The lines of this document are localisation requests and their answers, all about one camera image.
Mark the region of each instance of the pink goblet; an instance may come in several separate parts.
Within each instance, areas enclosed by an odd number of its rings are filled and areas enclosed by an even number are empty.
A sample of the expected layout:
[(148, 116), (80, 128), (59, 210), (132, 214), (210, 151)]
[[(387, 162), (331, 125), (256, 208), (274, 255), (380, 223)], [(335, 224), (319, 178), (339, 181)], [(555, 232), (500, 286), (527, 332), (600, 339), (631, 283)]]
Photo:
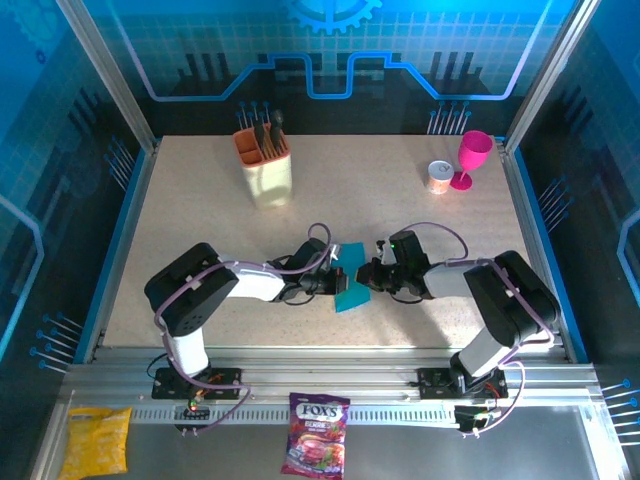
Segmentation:
[(451, 180), (451, 188), (456, 190), (469, 190), (473, 185), (473, 180), (467, 175), (470, 170), (479, 168), (489, 158), (493, 140), (484, 132), (470, 130), (462, 136), (460, 150), (458, 150), (458, 160), (462, 172), (456, 172)]

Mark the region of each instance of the table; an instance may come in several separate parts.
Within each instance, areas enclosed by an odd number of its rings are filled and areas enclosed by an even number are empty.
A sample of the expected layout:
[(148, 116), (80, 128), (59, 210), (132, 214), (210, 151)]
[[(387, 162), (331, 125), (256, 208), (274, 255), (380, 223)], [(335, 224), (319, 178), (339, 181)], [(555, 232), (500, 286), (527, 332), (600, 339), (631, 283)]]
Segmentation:
[[(226, 136), (164, 137), (127, 257), (105, 346), (160, 346), (143, 289), (198, 242), (219, 253), (264, 262), (294, 253), (308, 226), (327, 223), (341, 243), (375, 242), (421, 220), (446, 224), (466, 240), (471, 257), (516, 250), (526, 257), (509, 187), (494, 148), (473, 172), (474, 187), (435, 196), (424, 186), (429, 163), (457, 163), (456, 136), (292, 136), (294, 196), (259, 211)], [(418, 231), (432, 262), (459, 256), (448, 233)], [(482, 327), (470, 299), (401, 305), (387, 294), (336, 314), (333, 299), (304, 307), (229, 299), (204, 325), (209, 346), (464, 347)]]

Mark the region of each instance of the teal cloth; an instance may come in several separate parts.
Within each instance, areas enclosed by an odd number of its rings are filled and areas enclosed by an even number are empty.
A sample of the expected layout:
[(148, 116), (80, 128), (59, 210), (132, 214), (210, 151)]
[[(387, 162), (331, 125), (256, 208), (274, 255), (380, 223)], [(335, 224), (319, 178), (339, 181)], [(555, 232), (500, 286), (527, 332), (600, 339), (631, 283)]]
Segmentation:
[(334, 297), (337, 313), (346, 312), (371, 300), (369, 288), (356, 282), (356, 272), (365, 263), (365, 251), (362, 243), (345, 243), (341, 245), (338, 260), (334, 260), (331, 265), (342, 267), (348, 277), (348, 283), (347, 289)]

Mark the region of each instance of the white cup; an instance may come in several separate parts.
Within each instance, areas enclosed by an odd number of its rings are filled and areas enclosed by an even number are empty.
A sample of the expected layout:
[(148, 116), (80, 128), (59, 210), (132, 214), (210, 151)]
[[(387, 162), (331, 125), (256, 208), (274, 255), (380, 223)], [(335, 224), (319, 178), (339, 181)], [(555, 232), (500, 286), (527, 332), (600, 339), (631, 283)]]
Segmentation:
[(453, 166), (444, 160), (435, 160), (429, 164), (427, 190), (435, 195), (442, 195), (449, 188), (453, 178)]

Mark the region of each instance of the fox's candy bag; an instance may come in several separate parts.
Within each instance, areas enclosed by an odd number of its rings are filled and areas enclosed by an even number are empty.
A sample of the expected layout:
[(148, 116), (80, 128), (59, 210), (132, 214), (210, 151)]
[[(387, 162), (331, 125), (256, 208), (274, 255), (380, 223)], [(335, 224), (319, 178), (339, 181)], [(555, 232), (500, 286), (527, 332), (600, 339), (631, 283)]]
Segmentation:
[(342, 480), (347, 398), (291, 393), (287, 455), (281, 473)]

